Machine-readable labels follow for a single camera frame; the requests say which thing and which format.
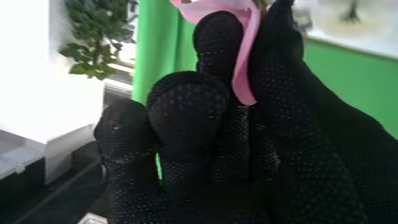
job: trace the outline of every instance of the black fabric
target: black fabric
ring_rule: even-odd
[[[398,142],[302,62],[291,4],[273,3],[250,53],[257,104],[232,96],[243,29],[216,12],[195,29],[197,72],[159,80],[147,111],[129,100],[104,110],[110,223],[398,223]]]

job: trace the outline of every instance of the floor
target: floor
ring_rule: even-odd
[[[0,217],[1,224],[76,224],[87,212],[106,217],[106,181],[94,143],[76,150],[72,169],[23,204]]]

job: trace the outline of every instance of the white wall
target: white wall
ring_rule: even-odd
[[[64,0],[0,3],[0,130],[46,143],[97,119],[103,83],[67,74]]]

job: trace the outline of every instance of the pink strap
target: pink strap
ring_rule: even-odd
[[[202,17],[216,11],[231,12],[239,20],[245,35],[234,65],[232,91],[241,104],[252,105],[255,104],[255,99],[248,85],[247,65],[261,17],[254,2],[252,0],[199,0],[188,4],[183,4],[181,0],[170,0],[170,3],[179,9],[184,19],[193,24],[197,24]]]

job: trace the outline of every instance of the green wall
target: green wall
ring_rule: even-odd
[[[398,61],[307,41],[305,62],[346,103],[398,138]]]

